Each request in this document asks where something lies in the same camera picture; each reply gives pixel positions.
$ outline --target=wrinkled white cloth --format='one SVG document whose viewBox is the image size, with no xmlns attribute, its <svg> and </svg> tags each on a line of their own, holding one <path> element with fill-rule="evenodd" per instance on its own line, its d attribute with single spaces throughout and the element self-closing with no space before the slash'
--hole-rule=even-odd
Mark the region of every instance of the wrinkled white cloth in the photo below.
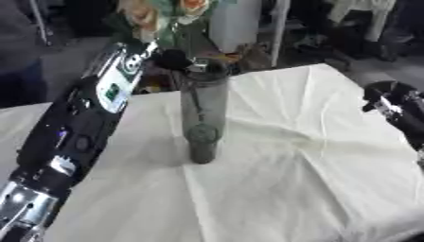
<svg viewBox="0 0 424 242">
<path fill-rule="evenodd" d="M 344 17 L 351 11 L 371 10 L 374 14 L 372 25 L 368 31 L 366 39 L 370 42 L 379 40 L 387 17 L 392 11 L 397 0 L 326 0 L 334 4 L 334 8 L 328 15 L 328 18 L 335 23 L 340 23 Z"/>
<path fill-rule="evenodd" d="M 136 96 L 46 242 L 385 242 L 424 231 L 402 134 L 327 65 L 231 80 L 216 161 L 192 164 L 179 94 Z M 0 111 L 1 182 L 46 105 Z"/>
</svg>

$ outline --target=robotic arm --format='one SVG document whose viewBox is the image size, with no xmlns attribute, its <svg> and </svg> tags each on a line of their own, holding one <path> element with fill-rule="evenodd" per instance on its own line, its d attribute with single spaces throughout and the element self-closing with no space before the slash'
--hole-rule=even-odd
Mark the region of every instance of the robotic arm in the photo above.
<svg viewBox="0 0 424 242">
<path fill-rule="evenodd" d="M 418 152 L 418 164 L 424 167 L 424 93 L 397 81 L 381 81 L 365 88 L 368 102 L 364 112 L 379 111 L 387 122 L 402 131 Z"/>
<path fill-rule="evenodd" d="M 18 168 L 0 192 L 0 241 L 41 241 L 61 207 L 107 145 L 152 43 L 114 43 L 56 100 L 29 134 Z"/>
</svg>

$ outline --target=person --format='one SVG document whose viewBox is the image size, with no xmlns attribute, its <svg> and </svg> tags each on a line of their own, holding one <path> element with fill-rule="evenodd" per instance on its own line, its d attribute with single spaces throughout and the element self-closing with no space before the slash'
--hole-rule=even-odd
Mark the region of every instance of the person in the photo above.
<svg viewBox="0 0 424 242">
<path fill-rule="evenodd" d="M 15 0 L 0 1 L 0 108 L 44 102 L 36 29 Z"/>
<path fill-rule="evenodd" d="M 171 18 L 177 17 L 178 22 L 189 25 L 202 16 L 216 0 L 176 0 L 179 16 L 172 16 L 172 0 L 119 0 L 118 10 L 123 10 L 127 19 L 138 26 L 134 37 L 143 42 L 150 42 L 161 34 Z"/>
</svg>

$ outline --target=white object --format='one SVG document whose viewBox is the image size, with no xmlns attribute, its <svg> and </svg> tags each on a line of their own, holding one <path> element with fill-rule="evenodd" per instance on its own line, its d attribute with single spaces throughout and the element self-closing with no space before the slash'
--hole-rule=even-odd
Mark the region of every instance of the white object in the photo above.
<svg viewBox="0 0 424 242">
<path fill-rule="evenodd" d="M 424 231 L 402 134 L 327 65 L 231 81 L 216 161 L 192 164 L 179 93 L 136 96 L 46 242 L 389 242 Z M 46 105 L 0 111 L 0 182 Z"/>
<path fill-rule="evenodd" d="M 210 19 L 209 38 L 223 53 L 236 52 L 239 45 L 256 43 L 261 0 L 219 2 Z"/>
<path fill-rule="evenodd" d="M 371 10 L 373 21 L 366 39 L 370 42 L 377 42 L 384 30 L 387 17 L 392 11 L 397 0 L 326 0 L 334 4 L 334 8 L 328 18 L 335 23 L 340 23 L 349 11 Z"/>
</svg>

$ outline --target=table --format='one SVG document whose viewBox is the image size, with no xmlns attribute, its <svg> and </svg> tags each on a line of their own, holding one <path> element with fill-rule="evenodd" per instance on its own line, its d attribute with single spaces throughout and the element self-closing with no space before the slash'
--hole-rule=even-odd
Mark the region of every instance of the table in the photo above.
<svg viewBox="0 0 424 242">
<path fill-rule="evenodd" d="M 424 231 L 422 173 L 402 134 L 361 112 L 327 65 L 231 81 L 212 164 L 192 164 L 179 93 L 135 96 L 49 241 L 398 241 Z M 0 111 L 0 182 L 46 105 Z"/>
</svg>

